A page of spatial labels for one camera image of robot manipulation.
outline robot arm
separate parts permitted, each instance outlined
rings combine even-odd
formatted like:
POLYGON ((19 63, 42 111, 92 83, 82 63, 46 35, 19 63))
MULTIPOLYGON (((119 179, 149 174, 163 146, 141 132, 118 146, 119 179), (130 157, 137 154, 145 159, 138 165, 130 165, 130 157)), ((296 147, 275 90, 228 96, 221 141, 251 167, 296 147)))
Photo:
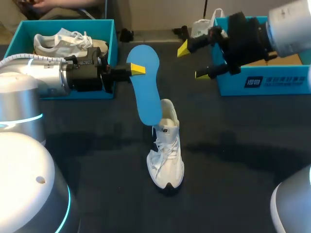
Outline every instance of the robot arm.
POLYGON ((126 64, 112 68, 99 48, 89 48, 86 57, 47 58, 32 54, 11 56, 1 63, 0 74, 15 72, 30 75, 38 82, 40 97, 67 96, 79 92, 104 91, 112 93, 113 82, 130 82, 130 76, 144 74, 145 68, 126 64))
POLYGON ((228 18, 228 30, 212 27, 208 35, 190 38, 178 49, 177 56, 193 53, 207 45, 219 45, 225 64, 196 72, 196 78, 214 79, 217 75, 241 72, 241 66, 264 59, 286 57, 311 49, 311 1, 298 0, 272 9, 268 21, 246 19, 242 12, 228 18))

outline cardboard box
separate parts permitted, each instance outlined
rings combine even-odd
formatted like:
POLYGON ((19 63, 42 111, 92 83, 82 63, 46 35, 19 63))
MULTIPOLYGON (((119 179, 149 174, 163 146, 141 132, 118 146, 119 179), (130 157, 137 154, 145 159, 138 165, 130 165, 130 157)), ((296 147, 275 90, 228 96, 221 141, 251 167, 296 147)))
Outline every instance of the cardboard box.
MULTIPOLYGON (((260 23, 267 17, 257 17, 260 23)), ((216 18, 214 25, 228 29, 228 18, 216 18)), ((225 63, 218 45, 212 50, 214 65, 225 63)), ((311 51, 295 54, 286 58, 264 60, 241 67, 241 73, 231 75, 226 73, 217 77, 217 83, 222 96, 242 95, 285 95, 310 94, 308 87, 309 61, 311 51)))
MULTIPOLYGON (((78 31, 84 34, 84 31, 93 39, 104 40, 109 43, 108 62, 112 66, 117 64, 118 59, 118 41, 114 20, 39 20, 23 21, 17 28, 17 31, 11 41, 11 44, 5 54, 5 57, 18 53, 33 53, 34 36, 41 34, 45 36, 55 35, 61 28, 71 32, 78 31)), ((56 97, 53 99, 112 99, 113 94, 104 91, 76 92, 72 91, 69 96, 56 97)))

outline shoe insole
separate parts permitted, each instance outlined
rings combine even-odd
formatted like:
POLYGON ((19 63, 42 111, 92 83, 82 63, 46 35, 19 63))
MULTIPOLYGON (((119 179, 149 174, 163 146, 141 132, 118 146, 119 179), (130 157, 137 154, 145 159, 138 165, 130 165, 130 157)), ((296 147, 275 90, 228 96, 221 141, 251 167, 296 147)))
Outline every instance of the shoe insole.
POLYGON ((146 74, 130 78, 140 120, 145 125, 156 125, 162 118, 161 101, 156 86, 159 57, 150 46, 138 45, 130 51, 126 62, 146 67, 146 74))
POLYGON ((166 125, 169 127, 176 126, 175 123, 169 118, 162 118, 159 125, 166 125))

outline shoelace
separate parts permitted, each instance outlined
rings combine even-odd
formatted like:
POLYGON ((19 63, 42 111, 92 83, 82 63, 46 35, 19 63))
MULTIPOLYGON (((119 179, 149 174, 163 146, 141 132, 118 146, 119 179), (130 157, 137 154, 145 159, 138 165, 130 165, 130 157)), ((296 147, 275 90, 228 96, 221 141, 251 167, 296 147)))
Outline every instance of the shoelace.
POLYGON ((84 32, 84 35, 79 32, 72 32, 71 36, 74 37, 76 43, 73 43, 70 46, 80 45, 84 50, 93 46, 92 38, 90 36, 87 36, 86 32, 84 32))
POLYGON ((178 137, 176 137, 176 140, 172 144, 163 143, 158 138, 156 139, 154 143, 156 144, 156 147, 158 148, 158 153, 155 153, 151 157, 151 161, 153 160, 154 157, 160 156, 160 159, 159 159, 160 166, 152 164, 152 166, 156 169, 155 177, 157 177, 165 161, 167 159, 175 159, 177 157, 178 137))

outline white sneaker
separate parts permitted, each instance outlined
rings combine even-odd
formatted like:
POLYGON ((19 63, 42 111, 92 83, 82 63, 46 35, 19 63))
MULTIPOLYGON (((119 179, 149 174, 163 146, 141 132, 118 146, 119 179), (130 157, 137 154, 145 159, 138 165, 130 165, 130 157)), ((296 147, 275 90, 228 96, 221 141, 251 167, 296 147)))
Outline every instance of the white sneaker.
POLYGON ((87 54, 87 48, 99 47, 103 54, 108 51, 105 41, 93 40, 90 36, 82 35, 79 32, 70 32, 61 29, 56 35, 42 36, 35 35, 34 48, 37 55, 47 57, 84 57, 87 54))
POLYGON ((179 121, 170 100, 161 100, 163 118, 153 126, 158 151, 150 150, 147 166, 154 183, 161 189, 174 190, 184 178, 184 163, 180 154, 179 121))

